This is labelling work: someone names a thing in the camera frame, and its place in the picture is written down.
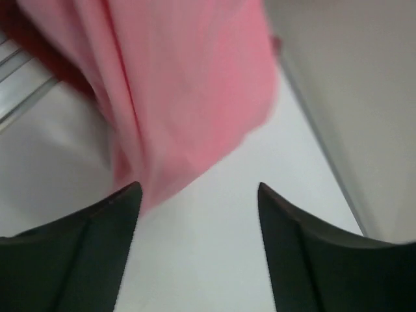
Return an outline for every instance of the pink fabric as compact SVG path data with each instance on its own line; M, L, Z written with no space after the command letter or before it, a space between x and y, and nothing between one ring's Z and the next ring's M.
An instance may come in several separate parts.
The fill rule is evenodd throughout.
M167 199L262 124L275 58L260 0L19 0L92 85L115 188Z

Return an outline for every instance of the towel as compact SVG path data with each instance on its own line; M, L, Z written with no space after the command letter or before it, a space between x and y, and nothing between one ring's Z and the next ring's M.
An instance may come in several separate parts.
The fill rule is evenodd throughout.
M139 181L142 212L268 116L276 59L260 0L18 3L92 87L113 129L114 189Z

